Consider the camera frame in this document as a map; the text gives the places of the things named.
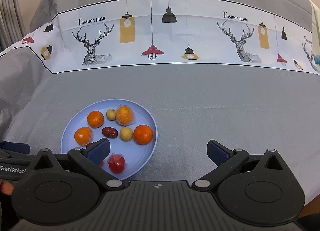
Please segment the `person's left hand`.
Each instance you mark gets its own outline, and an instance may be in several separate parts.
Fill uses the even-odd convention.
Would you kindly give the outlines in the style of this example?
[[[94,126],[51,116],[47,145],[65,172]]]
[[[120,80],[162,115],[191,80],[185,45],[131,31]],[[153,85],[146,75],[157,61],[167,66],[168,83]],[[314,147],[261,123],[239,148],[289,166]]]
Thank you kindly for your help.
[[[0,181],[0,192],[5,195],[12,195],[15,187],[8,181],[1,180]]]

